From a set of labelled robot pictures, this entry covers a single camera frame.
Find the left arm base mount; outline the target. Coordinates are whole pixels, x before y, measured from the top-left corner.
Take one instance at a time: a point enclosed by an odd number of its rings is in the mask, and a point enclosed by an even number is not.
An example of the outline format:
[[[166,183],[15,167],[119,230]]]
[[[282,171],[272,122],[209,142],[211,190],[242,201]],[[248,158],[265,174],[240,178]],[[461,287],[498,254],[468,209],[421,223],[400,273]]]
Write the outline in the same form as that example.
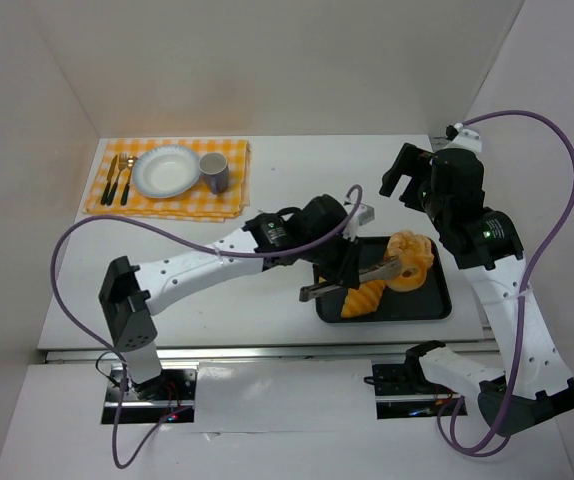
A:
[[[197,386],[195,368],[164,369],[167,380],[154,393],[140,395],[131,381],[124,394],[120,424],[155,424],[162,416],[166,423],[192,423]]]

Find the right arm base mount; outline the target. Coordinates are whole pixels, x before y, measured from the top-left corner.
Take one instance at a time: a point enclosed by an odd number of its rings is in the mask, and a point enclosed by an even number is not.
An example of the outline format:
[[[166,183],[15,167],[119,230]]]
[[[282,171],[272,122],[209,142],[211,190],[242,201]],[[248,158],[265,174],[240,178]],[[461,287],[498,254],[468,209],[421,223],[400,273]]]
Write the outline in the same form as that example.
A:
[[[453,412],[457,393],[433,383],[416,383],[403,364],[373,364],[363,382],[373,388],[378,420],[436,417]]]

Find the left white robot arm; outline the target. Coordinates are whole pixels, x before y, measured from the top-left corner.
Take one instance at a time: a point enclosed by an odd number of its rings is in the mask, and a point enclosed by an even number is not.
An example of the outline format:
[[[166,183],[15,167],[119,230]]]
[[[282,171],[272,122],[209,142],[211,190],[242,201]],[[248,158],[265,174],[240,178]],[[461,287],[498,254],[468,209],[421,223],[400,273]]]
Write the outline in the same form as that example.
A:
[[[324,194],[304,208],[261,213],[233,233],[176,257],[140,265],[125,256],[111,261],[99,302],[138,397],[149,400],[174,390],[157,355],[154,316],[220,283],[298,260],[315,265],[334,285],[354,287],[361,249],[357,230],[374,217],[370,206],[341,204]]]

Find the metal tongs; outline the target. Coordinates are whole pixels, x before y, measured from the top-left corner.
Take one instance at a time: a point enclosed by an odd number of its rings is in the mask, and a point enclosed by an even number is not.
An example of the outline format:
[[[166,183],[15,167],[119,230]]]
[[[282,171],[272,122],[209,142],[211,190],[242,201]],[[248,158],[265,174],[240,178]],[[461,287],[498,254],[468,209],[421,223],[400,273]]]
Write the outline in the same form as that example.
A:
[[[383,260],[378,264],[359,270],[358,285],[354,286],[354,289],[358,289],[361,284],[369,281],[397,278],[401,272],[402,261],[398,256],[394,256],[392,259]],[[313,285],[304,286],[300,289],[299,301],[308,302],[340,289],[348,289],[348,286],[343,286],[339,283],[330,281],[323,281]]]

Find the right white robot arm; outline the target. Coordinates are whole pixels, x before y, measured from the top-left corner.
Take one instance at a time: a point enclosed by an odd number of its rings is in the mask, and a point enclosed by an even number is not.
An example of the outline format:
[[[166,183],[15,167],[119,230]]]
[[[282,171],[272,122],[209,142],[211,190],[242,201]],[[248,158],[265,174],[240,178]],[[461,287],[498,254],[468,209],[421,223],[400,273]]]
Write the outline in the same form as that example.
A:
[[[529,261],[508,215],[485,206],[484,167],[472,151],[435,153],[406,143],[383,175],[389,197],[402,177],[405,207],[423,212],[464,273],[492,328],[504,367],[494,369],[440,341],[406,353],[408,373],[474,402],[493,434],[508,438],[574,409],[574,375],[529,287]]]

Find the ring donut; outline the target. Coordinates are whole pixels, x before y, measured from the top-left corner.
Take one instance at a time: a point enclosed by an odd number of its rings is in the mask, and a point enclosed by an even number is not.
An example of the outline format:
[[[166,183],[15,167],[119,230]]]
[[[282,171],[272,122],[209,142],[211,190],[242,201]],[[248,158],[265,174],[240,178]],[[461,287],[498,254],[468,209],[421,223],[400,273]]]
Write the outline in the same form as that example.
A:
[[[405,266],[396,278],[387,280],[386,285],[395,292],[411,292],[422,287],[426,277],[425,267]]]

